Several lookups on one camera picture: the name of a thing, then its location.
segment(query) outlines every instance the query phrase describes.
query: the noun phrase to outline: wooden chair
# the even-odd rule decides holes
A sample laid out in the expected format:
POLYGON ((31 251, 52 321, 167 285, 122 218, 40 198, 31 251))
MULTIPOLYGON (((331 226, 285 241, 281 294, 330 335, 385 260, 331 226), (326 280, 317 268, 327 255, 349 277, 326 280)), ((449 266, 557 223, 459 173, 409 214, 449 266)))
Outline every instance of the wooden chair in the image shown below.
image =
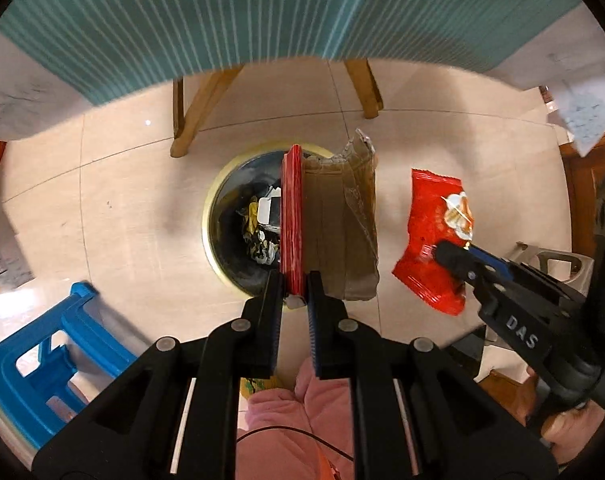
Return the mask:
MULTIPOLYGON (((383 109, 383 98, 366 59, 347 59, 344 61, 366 119, 378 117, 378 111, 383 109)), ((209 114, 218 104, 227 89, 244 65, 237 65, 227 70, 218 70, 209 73, 196 92, 194 100, 185 113, 183 99, 183 79, 174 81, 173 117, 174 142, 171 145, 170 155, 173 157, 185 156, 189 146, 196 137, 209 114)))

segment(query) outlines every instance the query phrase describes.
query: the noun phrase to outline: tile floor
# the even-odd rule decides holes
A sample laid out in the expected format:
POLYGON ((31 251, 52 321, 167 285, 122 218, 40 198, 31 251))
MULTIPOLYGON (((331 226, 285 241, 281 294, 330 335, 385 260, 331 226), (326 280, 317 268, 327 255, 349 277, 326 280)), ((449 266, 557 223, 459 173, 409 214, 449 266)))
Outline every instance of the tile floor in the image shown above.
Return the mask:
MULTIPOLYGON (((411 168, 462 178, 475 242, 486 250, 505 254, 519 240, 569 250, 557 140, 564 132, 546 124, 537 89, 423 64, 374 60, 372 69, 385 101, 375 120, 363 119, 343 64, 282 60, 243 70, 180 159, 169 156, 170 85, 9 143, 0 192, 36 279, 4 296, 0 340, 87 279, 102 293, 105 324, 135 349, 163 335, 202 337, 237 317, 244 298, 218 279, 202 248, 212 180, 257 144, 284 139, 337 151, 357 126, 379 154, 381 281, 378 297, 351 303, 350 312, 405 342, 424 335, 444 343, 474 327, 473 300, 461 316, 445 316, 391 275, 407 241, 411 168)), ((186 82, 187 98, 198 80, 186 82)), ((285 313, 286 382, 308 352, 306 332, 304 312, 285 313)), ((89 377, 82 389, 92 398, 100 381, 89 377)))

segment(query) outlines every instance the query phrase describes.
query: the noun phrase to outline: human hand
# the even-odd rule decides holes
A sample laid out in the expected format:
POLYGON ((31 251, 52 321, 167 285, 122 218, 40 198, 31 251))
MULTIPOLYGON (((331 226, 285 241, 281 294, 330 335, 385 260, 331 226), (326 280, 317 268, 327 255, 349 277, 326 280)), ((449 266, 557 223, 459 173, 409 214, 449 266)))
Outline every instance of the human hand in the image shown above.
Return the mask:
MULTIPOLYGON (((507 407, 507 411, 522 425, 534 409, 538 380, 531 368, 527 372, 531 377, 518 388, 514 403, 507 407)), ((551 453, 558 464, 564 464, 577 457, 604 418, 605 410, 590 400, 584 408, 549 417, 543 424, 541 436, 551 443, 551 453)))

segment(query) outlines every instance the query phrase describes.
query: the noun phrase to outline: screw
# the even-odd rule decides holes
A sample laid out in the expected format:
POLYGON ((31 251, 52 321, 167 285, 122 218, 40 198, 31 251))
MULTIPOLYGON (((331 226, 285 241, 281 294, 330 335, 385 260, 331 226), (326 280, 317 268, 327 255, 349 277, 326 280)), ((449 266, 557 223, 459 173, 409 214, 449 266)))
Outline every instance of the screw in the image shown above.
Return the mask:
POLYGON ((236 332, 247 332, 251 328, 251 322, 249 319, 239 317, 231 322, 231 329, 236 332))
POLYGON ((156 348, 161 352, 168 352, 176 346, 176 340, 172 337, 161 337, 156 341, 156 348))
POLYGON ((414 348, 419 352, 431 352, 434 349, 434 342, 426 337, 419 337, 414 341, 414 348))
POLYGON ((355 332, 358 329, 358 321, 354 319, 341 319, 339 321, 339 330, 342 332, 355 332))

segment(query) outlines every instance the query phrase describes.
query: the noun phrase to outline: blue chair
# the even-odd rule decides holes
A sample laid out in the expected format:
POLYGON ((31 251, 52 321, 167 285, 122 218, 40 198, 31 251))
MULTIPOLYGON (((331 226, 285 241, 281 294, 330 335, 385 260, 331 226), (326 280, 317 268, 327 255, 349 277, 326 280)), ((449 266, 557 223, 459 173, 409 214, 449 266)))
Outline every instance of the blue chair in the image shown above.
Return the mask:
POLYGON ((85 407, 84 401, 68 386, 78 369, 67 345, 52 350, 54 333, 65 332, 112 378, 136 359, 85 312, 87 302, 97 295, 89 283, 74 283, 65 300, 0 342, 0 409, 36 450, 65 425, 47 405, 52 397, 58 397, 76 413, 85 407), (23 377, 16 362, 35 346, 38 346, 38 368, 23 377))

